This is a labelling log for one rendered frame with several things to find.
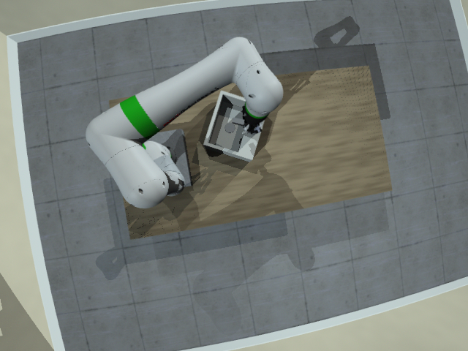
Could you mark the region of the dark grey square basin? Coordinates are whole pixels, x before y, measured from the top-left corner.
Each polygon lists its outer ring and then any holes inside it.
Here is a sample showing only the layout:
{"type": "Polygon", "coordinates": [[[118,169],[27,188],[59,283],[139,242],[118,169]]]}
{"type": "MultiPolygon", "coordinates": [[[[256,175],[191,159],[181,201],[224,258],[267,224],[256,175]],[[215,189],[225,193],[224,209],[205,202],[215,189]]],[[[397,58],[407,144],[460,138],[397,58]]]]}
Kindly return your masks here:
{"type": "Polygon", "coordinates": [[[260,133],[251,135],[243,126],[233,124],[233,117],[243,119],[243,97],[220,91],[205,137],[205,148],[250,162],[253,160],[260,133]]]}

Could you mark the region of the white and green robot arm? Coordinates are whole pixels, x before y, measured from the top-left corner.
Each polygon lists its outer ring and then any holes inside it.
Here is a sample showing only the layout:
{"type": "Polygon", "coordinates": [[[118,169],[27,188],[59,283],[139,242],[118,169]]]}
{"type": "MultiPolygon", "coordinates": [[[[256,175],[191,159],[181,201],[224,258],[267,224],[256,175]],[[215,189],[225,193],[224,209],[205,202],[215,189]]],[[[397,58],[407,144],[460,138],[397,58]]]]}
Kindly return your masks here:
{"type": "Polygon", "coordinates": [[[235,37],[192,67],[124,100],[88,124],[89,147],[130,205],[152,208],[167,192],[175,196],[183,191],[185,180],[175,165],[174,150],[147,140],[231,83],[243,94],[243,116],[252,123],[264,121],[282,101],[282,85],[255,46],[235,37]]]}

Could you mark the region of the black mixer tap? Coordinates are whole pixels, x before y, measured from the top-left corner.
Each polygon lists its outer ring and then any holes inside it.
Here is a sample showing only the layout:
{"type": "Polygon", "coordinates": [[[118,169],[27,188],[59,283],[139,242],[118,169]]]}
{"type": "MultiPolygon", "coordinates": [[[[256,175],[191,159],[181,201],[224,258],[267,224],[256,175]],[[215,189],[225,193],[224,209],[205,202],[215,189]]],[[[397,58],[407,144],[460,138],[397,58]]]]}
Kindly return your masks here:
{"type": "MultiPolygon", "coordinates": [[[[239,118],[234,118],[234,117],[233,117],[233,124],[241,125],[241,126],[243,126],[244,131],[247,131],[247,129],[249,128],[249,124],[247,124],[246,126],[244,126],[244,121],[245,121],[245,120],[243,120],[243,119],[239,119],[239,118]]],[[[263,124],[263,123],[261,122],[260,125],[259,125],[259,127],[261,127],[262,124],[263,124]]],[[[251,134],[251,133],[250,133],[250,134],[251,134]]],[[[253,134],[251,134],[251,135],[256,135],[256,133],[253,133],[253,134]]]]}

